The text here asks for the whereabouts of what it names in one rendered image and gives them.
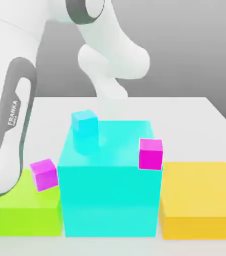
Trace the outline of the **small cyan cube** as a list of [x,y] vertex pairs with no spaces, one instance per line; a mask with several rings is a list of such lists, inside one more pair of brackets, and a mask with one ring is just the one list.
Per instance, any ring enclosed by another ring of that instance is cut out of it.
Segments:
[[83,155],[94,153],[99,146],[98,117],[89,109],[73,112],[71,117],[75,150]]

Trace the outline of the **small magenta cube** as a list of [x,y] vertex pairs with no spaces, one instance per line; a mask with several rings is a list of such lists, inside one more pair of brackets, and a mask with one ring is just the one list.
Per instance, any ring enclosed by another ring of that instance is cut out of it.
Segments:
[[57,169],[50,158],[30,164],[33,182],[38,192],[58,186]]
[[161,139],[141,138],[139,144],[139,169],[161,170],[163,145]]

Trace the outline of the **large cyan box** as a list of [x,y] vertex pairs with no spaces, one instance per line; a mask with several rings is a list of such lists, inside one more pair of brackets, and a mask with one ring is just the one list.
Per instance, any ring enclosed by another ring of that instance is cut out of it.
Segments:
[[154,237],[162,173],[139,169],[147,120],[102,120],[88,143],[68,131],[58,162],[67,237]]

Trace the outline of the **large yellow box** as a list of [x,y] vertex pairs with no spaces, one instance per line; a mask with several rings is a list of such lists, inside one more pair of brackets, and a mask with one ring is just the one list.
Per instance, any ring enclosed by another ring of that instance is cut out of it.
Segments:
[[226,163],[164,162],[158,216],[165,240],[226,240]]

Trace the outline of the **large green box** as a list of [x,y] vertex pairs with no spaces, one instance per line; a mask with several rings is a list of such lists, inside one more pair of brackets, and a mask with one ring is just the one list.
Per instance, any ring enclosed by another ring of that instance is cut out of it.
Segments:
[[25,169],[17,185],[0,197],[0,236],[60,236],[63,227],[59,187],[38,192]]

